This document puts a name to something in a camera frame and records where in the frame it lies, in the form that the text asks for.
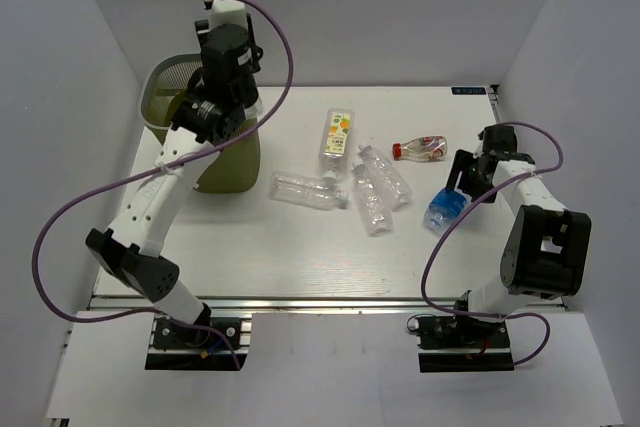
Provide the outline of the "red cap clear bottle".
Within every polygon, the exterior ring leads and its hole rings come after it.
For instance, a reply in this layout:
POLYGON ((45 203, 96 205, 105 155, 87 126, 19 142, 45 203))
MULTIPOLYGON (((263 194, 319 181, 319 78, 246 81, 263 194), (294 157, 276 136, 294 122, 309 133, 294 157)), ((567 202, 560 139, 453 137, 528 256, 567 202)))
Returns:
POLYGON ((443 159, 447 154, 447 140, 444 136, 423 136, 406 143, 392 146, 393 158, 413 162, 432 162, 443 159))

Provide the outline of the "blue label crushed bottle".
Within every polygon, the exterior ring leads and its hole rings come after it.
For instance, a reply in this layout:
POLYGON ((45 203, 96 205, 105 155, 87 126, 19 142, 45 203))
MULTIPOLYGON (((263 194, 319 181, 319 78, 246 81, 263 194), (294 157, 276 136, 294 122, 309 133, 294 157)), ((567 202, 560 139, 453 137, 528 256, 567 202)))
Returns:
POLYGON ((440 235, 461 215, 468 204, 467 198, 456 190, 441 189, 429 203, 423 225, 440 235))

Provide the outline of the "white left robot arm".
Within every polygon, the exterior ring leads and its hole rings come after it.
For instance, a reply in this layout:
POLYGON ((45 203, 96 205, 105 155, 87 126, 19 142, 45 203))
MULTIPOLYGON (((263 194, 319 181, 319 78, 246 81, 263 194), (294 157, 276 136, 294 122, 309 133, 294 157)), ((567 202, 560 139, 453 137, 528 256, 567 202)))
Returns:
POLYGON ((215 156, 203 153, 238 134, 259 99, 254 78, 261 49, 249 19, 210 26, 200 34, 201 67, 190 77, 156 159, 159 173, 145 180, 125 211, 105 231, 93 229, 86 245, 100 265, 173 318, 193 347, 211 334, 210 309, 162 257, 167 233, 198 179, 215 156))

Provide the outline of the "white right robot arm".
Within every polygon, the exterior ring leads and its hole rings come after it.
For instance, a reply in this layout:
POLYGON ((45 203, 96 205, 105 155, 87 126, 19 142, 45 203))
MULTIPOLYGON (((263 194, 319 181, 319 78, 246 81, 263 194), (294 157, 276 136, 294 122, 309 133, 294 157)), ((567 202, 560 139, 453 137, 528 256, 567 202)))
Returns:
POLYGON ((592 222, 559 202, 536 172, 533 158, 518 148, 513 126, 488 126, 475 152, 457 150, 447 192, 493 203, 498 194, 514 215, 499 273, 467 292, 455 307, 453 337, 472 346, 504 318, 536 300, 576 295, 582 285, 592 222))

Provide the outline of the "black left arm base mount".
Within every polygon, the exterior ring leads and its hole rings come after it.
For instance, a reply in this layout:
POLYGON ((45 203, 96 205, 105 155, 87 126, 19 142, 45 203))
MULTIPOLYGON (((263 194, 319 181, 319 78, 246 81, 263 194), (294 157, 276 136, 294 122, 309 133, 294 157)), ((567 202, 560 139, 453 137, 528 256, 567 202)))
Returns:
POLYGON ((147 371, 235 372, 249 352, 252 315, 213 309, 210 326, 221 333, 179 327, 155 315, 145 359, 147 371))

